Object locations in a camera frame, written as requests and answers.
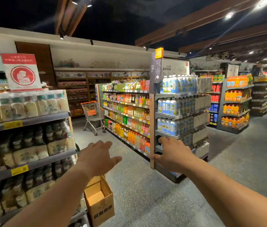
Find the left hand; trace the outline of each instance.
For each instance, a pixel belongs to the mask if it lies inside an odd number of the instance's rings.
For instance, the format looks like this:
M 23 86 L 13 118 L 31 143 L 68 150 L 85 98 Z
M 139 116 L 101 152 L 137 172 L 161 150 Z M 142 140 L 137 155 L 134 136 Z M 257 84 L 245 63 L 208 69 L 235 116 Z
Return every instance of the left hand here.
M 90 143 L 80 151 L 74 167 L 84 170 L 90 179 L 105 175 L 122 160 L 121 156 L 110 157 L 109 149 L 112 144 L 110 141 L 104 143 L 101 140 Z

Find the red and white sign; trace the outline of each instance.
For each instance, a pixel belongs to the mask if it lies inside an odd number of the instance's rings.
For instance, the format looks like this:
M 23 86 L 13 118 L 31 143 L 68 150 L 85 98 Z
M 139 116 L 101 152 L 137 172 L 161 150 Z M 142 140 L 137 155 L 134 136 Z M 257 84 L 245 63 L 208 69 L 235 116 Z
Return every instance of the red and white sign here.
M 1 54 L 10 90 L 13 92 L 42 90 L 37 62 L 33 54 Z

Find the shopping cart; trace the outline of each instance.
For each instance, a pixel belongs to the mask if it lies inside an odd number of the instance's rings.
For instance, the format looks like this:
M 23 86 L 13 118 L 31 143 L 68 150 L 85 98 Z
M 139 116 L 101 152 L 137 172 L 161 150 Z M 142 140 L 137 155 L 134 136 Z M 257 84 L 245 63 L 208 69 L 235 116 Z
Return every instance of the shopping cart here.
M 104 109 L 102 107 L 99 107 L 96 101 L 81 103 L 81 105 L 83 107 L 84 114 L 87 120 L 83 131 L 86 130 L 87 123 L 89 123 L 94 129 L 94 132 L 91 131 L 94 133 L 94 136 L 98 135 L 97 129 L 102 129 L 102 132 L 105 133 L 105 126 L 102 122 L 102 119 L 104 119 Z M 90 121 L 101 121 L 101 126 L 95 128 Z

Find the orange cart handle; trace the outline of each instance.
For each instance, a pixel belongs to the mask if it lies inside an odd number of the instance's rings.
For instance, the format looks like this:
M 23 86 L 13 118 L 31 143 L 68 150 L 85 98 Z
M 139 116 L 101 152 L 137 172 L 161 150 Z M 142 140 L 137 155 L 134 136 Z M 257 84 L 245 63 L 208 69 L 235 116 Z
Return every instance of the orange cart handle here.
M 84 104 L 87 104 L 87 103 L 96 103 L 96 101 L 90 101 L 90 102 L 81 103 L 81 105 L 84 105 Z

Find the wooden door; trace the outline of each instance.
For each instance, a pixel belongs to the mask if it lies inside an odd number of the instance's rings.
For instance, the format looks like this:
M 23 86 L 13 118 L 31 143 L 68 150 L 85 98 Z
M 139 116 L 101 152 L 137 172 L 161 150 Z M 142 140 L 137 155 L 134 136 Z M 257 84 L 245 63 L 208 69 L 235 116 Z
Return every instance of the wooden door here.
M 15 41 L 17 52 L 24 54 L 34 54 L 41 82 L 57 88 L 56 75 L 53 69 L 53 61 L 49 44 L 38 44 Z

